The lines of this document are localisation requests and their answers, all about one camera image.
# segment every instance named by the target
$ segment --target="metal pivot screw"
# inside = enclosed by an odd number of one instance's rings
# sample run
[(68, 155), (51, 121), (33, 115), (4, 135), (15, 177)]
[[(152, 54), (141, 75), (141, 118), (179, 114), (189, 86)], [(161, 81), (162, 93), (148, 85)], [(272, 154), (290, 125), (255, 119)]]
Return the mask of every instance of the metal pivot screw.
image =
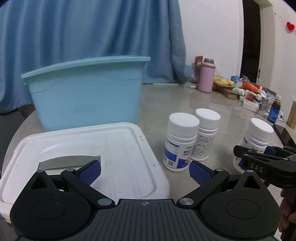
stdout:
[(109, 198), (101, 198), (98, 200), (98, 204), (101, 206), (108, 206), (108, 205), (112, 204), (112, 200)]
[(184, 206), (189, 206), (194, 204), (194, 201), (191, 198), (184, 197), (179, 200), (179, 203), (181, 203)]

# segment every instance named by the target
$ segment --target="triangular cutout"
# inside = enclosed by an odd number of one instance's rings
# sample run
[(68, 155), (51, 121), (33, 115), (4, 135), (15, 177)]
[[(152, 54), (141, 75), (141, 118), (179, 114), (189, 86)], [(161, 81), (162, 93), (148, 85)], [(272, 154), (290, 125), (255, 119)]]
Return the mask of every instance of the triangular cutout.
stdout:
[(258, 183), (253, 176), (248, 176), (246, 182), (244, 183), (244, 188), (260, 189)]
[(31, 186), (31, 190), (34, 190), (34, 189), (39, 189), (39, 188), (46, 188), (47, 185), (43, 179), (43, 177), (39, 176), (36, 178), (35, 182), (33, 183), (33, 185)]

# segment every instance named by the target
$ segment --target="pink thermos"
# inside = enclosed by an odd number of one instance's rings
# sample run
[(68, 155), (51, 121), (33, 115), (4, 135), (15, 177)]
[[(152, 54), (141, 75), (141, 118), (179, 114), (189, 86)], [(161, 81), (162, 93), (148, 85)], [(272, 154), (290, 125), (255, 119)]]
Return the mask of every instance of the pink thermos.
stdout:
[(200, 83), (198, 90), (206, 93), (211, 93), (213, 88), (214, 76), (215, 76), (214, 60), (205, 58), (201, 66), (200, 71)]

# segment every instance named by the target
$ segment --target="red heart decoration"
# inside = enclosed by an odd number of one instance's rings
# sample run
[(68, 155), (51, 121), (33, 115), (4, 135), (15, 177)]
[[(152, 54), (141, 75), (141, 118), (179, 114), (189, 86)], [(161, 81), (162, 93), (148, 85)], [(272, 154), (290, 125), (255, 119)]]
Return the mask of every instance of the red heart decoration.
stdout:
[(291, 24), (290, 22), (287, 22), (287, 27), (290, 31), (294, 30), (295, 28), (295, 25), (294, 24)]

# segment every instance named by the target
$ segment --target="brown bottle with blue label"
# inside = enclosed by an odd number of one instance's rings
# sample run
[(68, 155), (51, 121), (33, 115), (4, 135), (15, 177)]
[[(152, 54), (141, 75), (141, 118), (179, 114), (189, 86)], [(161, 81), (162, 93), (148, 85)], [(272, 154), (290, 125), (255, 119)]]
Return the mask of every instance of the brown bottle with blue label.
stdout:
[(271, 123), (275, 123), (279, 115), (280, 108), (281, 108), (281, 96), (276, 95), (276, 99), (272, 103), (267, 120), (270, 121)]

